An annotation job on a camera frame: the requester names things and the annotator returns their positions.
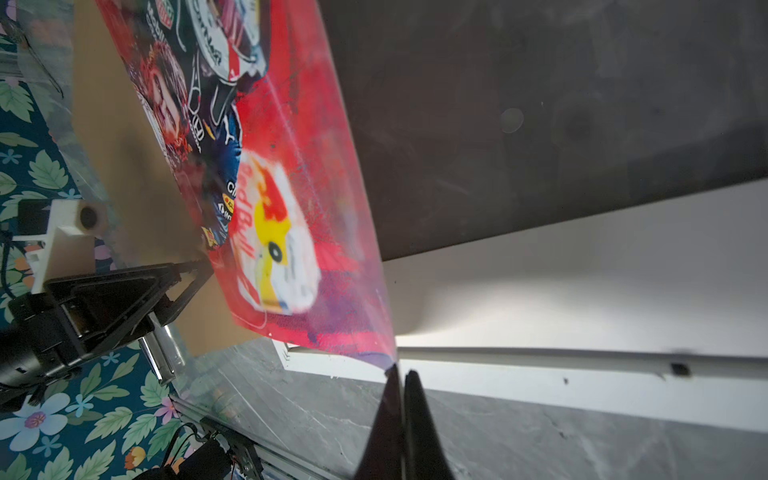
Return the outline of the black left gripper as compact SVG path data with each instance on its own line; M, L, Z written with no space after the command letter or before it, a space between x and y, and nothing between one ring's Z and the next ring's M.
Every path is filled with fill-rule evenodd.
M43 384L173 322L212 276L209 261L54 279L9 302L8 382Z

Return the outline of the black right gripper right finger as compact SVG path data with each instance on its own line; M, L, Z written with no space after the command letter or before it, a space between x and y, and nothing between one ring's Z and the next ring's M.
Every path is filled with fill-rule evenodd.
M453 480L418 373L404 384L405 464L407 479Z

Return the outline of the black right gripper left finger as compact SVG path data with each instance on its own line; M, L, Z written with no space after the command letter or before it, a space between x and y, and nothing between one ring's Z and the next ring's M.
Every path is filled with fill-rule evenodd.
M386 383L354 479L403 478L404 427L398 365L386 371Z

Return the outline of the red printed photo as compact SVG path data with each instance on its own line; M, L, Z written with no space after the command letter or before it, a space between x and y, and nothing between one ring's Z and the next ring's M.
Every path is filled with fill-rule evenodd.
M381 256L313 1L101 1L234 320L383 370Z

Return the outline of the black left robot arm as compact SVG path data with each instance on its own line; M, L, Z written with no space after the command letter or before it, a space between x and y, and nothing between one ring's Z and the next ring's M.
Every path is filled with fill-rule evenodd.
M38 404L47 388L178 318L213 273L207 260L48 280L10 301L1 332L1 409Z

